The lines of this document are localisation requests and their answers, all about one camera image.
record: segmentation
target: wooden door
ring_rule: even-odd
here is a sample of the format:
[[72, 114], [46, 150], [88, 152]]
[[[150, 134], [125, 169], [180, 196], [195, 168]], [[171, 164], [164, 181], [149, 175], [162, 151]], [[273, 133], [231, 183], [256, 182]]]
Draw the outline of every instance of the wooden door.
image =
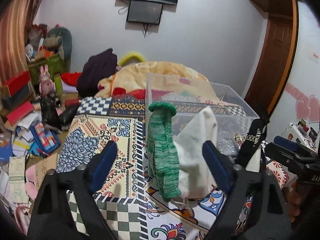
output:
[[259, 115], [268, 112], [284, 75], [292, 41], [292, 26], [293, 20], [269, 16], [260, 61], [245, 97], [245, 101]]

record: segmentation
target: knitted sock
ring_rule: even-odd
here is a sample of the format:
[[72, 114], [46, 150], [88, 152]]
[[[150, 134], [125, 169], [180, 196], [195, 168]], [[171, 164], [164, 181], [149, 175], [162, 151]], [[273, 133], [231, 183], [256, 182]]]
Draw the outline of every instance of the knitted sock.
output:
[[179, 184], [179, 158], [172, 141], [171, 118], [176, 109], [169, 103], [153, 103], [148, 124], [148, 157], [153, 177], [165, 201], [181, 194]]

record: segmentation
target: pink heart sticker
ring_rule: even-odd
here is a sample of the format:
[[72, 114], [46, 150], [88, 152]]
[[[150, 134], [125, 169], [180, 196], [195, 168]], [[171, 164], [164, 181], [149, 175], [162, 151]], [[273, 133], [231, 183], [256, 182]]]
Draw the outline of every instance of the pink heart sticker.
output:
[[309, 106], [306, 106], [304, 101], [297, 100], [296, 102], [296, 115], [297, 120], [307, 120], [311, 115], [311, 109]]
[[315, 95], [311, 95], [309, 97], [308, 106], [311, 109], [311, 115], [310, 115], [310, 123], [312, 122], [319, 122], [320, 120], [320, 105], [319, 100]]

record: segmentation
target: green box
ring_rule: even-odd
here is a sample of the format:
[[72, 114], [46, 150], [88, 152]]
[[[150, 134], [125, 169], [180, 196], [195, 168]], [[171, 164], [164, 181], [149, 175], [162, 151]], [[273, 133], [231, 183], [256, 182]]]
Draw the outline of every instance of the green box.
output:
[[65, 73], [68, 72], [68, 61], [62, 61], [59, 55], [51, 56], [47, 59], [41, 59], [39, 61], [33, 62], [28, 65], [31, 81], [34, 85], [38, 85], [40, 83], [40, 67], [48, 65], [48, 71], [50, 73], [50, 78], [53, 80], [55, 73]]

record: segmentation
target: pink slipper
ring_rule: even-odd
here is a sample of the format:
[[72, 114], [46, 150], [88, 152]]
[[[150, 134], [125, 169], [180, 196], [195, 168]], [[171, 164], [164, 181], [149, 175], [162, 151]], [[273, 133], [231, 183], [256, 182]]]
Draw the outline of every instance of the pink slipper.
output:
[[36, 165], [32, 165], [30, 168], [26, 170], [26, 178], [30, 182], [35, 182], [36, 180]]
[[26, 189], [28, 196], [34, 201], [38, 195], [38, 191], [36, 189], [36, 186], [31, 182], [26, 182], [25, 189]]

